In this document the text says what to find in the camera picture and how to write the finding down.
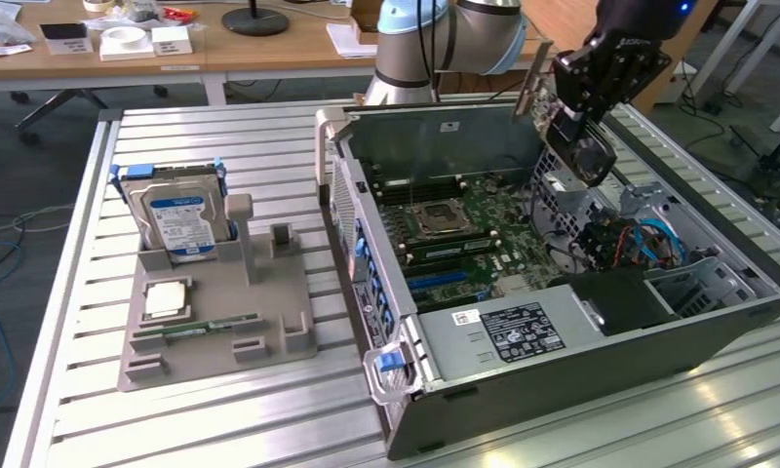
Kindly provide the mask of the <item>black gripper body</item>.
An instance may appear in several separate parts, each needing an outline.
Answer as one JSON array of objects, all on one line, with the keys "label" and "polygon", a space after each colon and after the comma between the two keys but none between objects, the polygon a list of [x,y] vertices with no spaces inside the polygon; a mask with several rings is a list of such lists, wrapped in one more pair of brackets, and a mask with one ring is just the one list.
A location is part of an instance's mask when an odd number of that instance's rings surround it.
[{"label": "black gripper body", "polygon": [[678,33],[697,1],[600,0],[584,46],[596,62],[622,53],[649,53]]}]

